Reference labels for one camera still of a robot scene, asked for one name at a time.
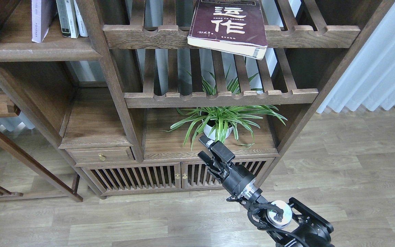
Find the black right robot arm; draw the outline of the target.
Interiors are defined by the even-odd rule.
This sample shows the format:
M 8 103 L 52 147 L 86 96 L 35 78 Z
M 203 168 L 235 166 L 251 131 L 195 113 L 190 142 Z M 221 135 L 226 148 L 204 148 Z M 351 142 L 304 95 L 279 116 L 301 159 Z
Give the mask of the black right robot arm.
M 266 231 L 277 247 L 331 247 L 334 228 L 327 220 L 295 198 L 269 202 L 255 186 L 256 177 L 242 165 L 235 165 L 235 155 L 220 141 L 201 136 L 199 141 L 212 153 L 198 156 L 208 171 L 229 192 L 228 202 L 238 202 L 247 210 L 250 222 Z

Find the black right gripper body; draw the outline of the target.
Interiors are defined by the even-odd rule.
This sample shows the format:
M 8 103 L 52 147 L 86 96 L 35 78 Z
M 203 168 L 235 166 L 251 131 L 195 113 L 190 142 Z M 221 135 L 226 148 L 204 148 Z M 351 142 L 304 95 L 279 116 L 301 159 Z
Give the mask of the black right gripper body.
M 257 191 L 255 176 L 242 165 L 235 165 L 235 155 L 220 141 L 209 150 L 213 155 L 214 168 L 208 172 L 219 181 L 231 195 L 227 201 L 248 201 Z

